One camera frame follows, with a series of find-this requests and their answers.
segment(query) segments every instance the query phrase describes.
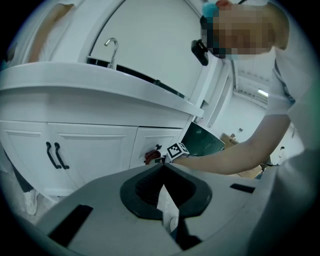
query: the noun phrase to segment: white sink counter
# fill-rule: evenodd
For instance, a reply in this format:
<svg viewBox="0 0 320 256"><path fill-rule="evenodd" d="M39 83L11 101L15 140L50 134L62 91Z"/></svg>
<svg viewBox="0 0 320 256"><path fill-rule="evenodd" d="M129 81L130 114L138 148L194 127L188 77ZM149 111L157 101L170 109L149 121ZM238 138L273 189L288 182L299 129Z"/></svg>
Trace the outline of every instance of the white sink counter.
<svg viewBox="0 0 320 256"><path fill-rule="evenodd" d="M154 84L116 70L85 63L36 62L0 73L0 91L65 87L116 94L201 117L203 110Z"/></svg>

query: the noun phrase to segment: cabinet door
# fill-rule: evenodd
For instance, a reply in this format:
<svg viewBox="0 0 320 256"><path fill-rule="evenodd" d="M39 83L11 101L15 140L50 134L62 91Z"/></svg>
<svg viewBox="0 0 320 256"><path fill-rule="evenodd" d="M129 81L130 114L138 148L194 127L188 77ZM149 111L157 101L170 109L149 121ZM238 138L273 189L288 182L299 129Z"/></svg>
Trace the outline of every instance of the cabinet door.
<svg viewBox="0 0 320 256"><path fill-rule="evenodd" d="M155 150L157 145L161 155L166 154L166 149L178 141L182 129L139 127L136 133L132 152L130 168L145 165L145 154Z"/></svg>
<svg viewBox="0 0 320 256"><path fill-rule="evenodd" d="M49 123L69 174L82 186L129 169L137 127Z"/></svg>
<svg viewBox="0 0 320 256"><path fill-rule="evenodd" d="M47 128L41 122L0 121L1 143L13 165L36 190L48 196L68 196L77 187L66 170L56 169L49 159ZM49 152L58 163L50 144Z"/></svg>

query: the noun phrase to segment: ceiling light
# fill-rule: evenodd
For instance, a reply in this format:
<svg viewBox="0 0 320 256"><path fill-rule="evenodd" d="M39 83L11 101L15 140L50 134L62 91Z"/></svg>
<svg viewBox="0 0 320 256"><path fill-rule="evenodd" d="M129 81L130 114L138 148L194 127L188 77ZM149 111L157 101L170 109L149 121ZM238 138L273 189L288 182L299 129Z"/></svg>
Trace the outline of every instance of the ceiling light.
<svg viewBox="0 0 320 256"><path fill-rule="evenodd" d="M258 93L262 94L263 96L268 97L268 93L266 93L264 90L259 89Z"/></svg>

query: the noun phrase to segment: black cabinet handle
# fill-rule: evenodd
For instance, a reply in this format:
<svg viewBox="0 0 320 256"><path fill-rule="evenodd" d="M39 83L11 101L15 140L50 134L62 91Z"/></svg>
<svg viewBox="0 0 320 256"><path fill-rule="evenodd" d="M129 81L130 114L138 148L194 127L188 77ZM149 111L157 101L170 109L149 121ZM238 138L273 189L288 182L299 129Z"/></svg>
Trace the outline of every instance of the black cabinet handle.
<svg viewBox="0 0 320 256"><path fill-rule="evenodd" d="M65 164L64 164L64 162L62 161L62 159L61 159L61 157L60 157L60 155L59 155L59 152L58 152L58 150L60 149L59 143L58 143L58 142L55 142L55 143L54 143L54 146L55 146L55 154L56 154L56 157L58 158L60 164L62 165L62 168L65 169L65 170L66 170L66 169L69 169L70 167L69 167L68 165L65 165Z"/></svg>
<svg viewBox="0 0 320 256"><path fill-rule="evenodd" d="M54 159L52 158L51 154L50 154L50 149L51 149L51 144L50 142L46 142L46 153L48 154L48 157L51 161L51 163L53 164L54 168L56 169L61 169L61 165L56 165Z"/></svg>

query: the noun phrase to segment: chrome faucet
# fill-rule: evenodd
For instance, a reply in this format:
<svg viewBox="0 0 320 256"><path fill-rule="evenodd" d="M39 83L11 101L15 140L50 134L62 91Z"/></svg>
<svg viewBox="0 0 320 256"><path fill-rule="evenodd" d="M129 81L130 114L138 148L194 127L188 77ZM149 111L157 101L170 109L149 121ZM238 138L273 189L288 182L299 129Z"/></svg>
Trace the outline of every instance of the chrome faucet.
<svg viewBox="0 0 320 256"><path fill-rule="evenodd" d="M111 42L114 42L114 52L113 52L111 61L108 64L108 69L115 70L117 68L117 65L115 64L115 62L116 62L116 55L117 55L117 52L118 52L119 44L118 44L117 39L115 39L114 37L111 37L105 42L104 46L108 46Z"/></svg>

